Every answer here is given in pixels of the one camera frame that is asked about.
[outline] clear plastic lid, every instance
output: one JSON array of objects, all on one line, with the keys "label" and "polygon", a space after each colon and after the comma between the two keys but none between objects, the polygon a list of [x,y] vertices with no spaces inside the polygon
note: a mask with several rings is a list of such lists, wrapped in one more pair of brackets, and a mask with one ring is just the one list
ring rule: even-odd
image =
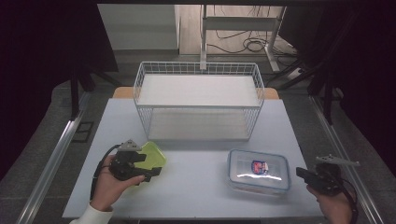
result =
[{"label": "clear plastic lid", "polygon": [[246,187],[289,190],[289,164],[285,157],[233,149],[229,153],[232,184]]}]

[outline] plastic food container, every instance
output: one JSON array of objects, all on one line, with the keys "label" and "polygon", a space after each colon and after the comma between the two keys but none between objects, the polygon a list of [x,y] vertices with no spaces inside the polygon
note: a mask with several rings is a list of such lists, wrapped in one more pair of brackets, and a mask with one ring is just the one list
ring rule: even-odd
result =
[{"label": "plastic food container", "polygon": [[289,164],[283,156],[233,149],[228,165],[233,189],[277,195],[290,188]]}]

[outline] gray floor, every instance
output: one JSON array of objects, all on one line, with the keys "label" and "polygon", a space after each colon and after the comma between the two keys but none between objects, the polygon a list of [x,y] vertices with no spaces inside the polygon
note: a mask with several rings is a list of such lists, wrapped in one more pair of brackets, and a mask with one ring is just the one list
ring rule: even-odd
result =
[{"label": "gray floor", "polygon": [[[132,86],[137,66],[142,61],[193,61],[198,62],[198,56],[179,56],[172,51],[117,51],[119,73],[110,74],[124,85]],[[270,66],[264,57],[209,57],[210,62],[254,62],[262,72],[264,80],[274,75],[270,74]],[[93,76],[96,88],[92,92],[89,106],[82,119],[92,122],[92,133],[85,143],[73,142],[67,149],[62,164],[54,177],[49,191],[41,204],[33,223],[68,223],[62,218],[64,207],[78,178],[79,171],[90,148],[95,130],[100,122],[106,101],[115,90],[111,84]],[[283,76],[271,85],[284,83],[289,78]],[[316,156],[333,153],[329,137],[319,122],[318,114],[307,93],[309,79],[285,90],[279,95],[284,101],[290,122],[295,131],[304,159],[308,167],[313,167]],[[70,116],[70,93],[68,83],[54,89],[52,104],[46,117],[37,128],[26,149],[0,183],[0,223],[15,223],[32,189],[35,186],[52,150],[57,144]],[[332,105],[334,129],[337,131],[350,159],[360,161],[358,173],[374,199],[384,223],[396,223],[393,202],[396,201],[396,179],[387,166],[381,161],[375,150],[361,135],[359,130],[345,116],[337,102]],[[85,136],[76,134],[75,139]],[[322,217],[312,219],[281,218],[265,219],[262,223],[325,223]],[[111,223],[128,223],[112,220]],[[358,223],[370,223],[361,210]]]}]

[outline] wall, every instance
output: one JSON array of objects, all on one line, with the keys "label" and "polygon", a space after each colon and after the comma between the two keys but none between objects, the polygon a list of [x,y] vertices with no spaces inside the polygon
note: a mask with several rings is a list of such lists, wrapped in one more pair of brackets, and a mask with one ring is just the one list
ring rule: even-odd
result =
[{"label": "wall", "polygon": [[178,6],[98,4],[113,49],[178,49]]}]

